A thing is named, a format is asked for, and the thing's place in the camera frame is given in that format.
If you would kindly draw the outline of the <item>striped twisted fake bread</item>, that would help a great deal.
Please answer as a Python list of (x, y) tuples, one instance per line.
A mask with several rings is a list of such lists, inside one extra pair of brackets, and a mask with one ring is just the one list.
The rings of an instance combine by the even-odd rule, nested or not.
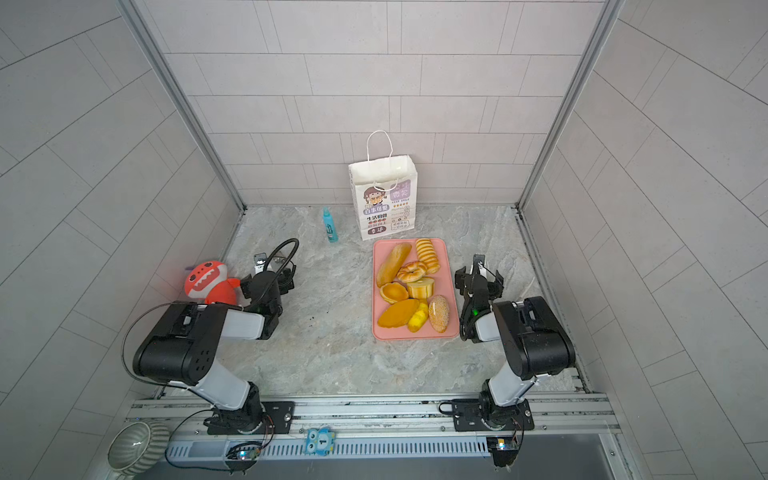
[(435, 274), (440, 269), (440, 262), (434, 244), (429, 238), (420, 238), (415, 242), (417, 257), (427, 267), (427, 274)]

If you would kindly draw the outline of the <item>long baguette fake bread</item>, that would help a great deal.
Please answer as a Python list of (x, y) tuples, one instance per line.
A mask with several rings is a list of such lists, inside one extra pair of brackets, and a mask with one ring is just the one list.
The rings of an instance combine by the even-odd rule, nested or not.
[(411, 251), (410, 243), (398, 243), (390, 251), (376, 274), (376, 284), (382, 287), (391, 283)]

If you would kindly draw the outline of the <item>white printed paper bag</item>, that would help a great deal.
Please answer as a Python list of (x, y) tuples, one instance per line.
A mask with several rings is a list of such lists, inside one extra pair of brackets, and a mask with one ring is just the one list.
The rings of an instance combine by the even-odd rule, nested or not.
[[(369, 143), (383, 134), (389, 144), (386, 157), (373, 159)], [(353, 206), (361, 238), (378, 239), (415, 228), (418, 173), (409, 155), (394, 155), (385, 130), (366, 140), (366, 160), (348, 165)]]

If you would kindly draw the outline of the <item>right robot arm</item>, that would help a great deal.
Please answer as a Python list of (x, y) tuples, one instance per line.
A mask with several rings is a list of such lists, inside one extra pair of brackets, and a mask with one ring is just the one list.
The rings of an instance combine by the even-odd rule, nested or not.
[(503, 300), (504, 278), (486, 268), (483, 254), (475, 254), (469, 268), (457, 270), (454, 280), (463, 297), (460, 337), (474, 343), (499, 341), (505, 355), (500, 370), (484, 381), (477, 399), (452, 402), (455, 429), (532, 430), (534, 421), (525, 396), (539, 378), (575, 365), (572, 341), (543, 297)]

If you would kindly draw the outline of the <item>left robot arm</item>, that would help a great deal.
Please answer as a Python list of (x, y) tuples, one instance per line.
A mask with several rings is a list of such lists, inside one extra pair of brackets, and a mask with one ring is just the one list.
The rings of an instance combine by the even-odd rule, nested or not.
[(210, 435), (286, 434), (294, 405), (262, 402), (258, 387), (216, 358), (221, 339), (268, 340), (279, 324), (282, 295), (293, 289), (292, 262), (232, 278), (227, 266), (205, 261), (184, 281), (185, 302), (167, 306), (136, 350), (131, 373), (162, 386), (187, 389), (207, 401)]

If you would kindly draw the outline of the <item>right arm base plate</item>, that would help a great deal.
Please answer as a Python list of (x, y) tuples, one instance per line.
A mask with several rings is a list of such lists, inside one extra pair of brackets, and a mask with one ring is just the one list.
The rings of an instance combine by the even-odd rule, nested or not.
[(487, 399), (455, 399), (451, 416), (457, 432), (530, 431), (535, 429), (527, 400), (499, 407)]

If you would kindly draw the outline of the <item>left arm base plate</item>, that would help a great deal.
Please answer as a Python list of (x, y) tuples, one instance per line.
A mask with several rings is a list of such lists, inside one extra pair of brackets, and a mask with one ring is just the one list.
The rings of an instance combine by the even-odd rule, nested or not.
[(294, 408), (290, 401), (246, 402), (237, 410), (215, 408), (203, 424), (208, 435), (287, 434)]

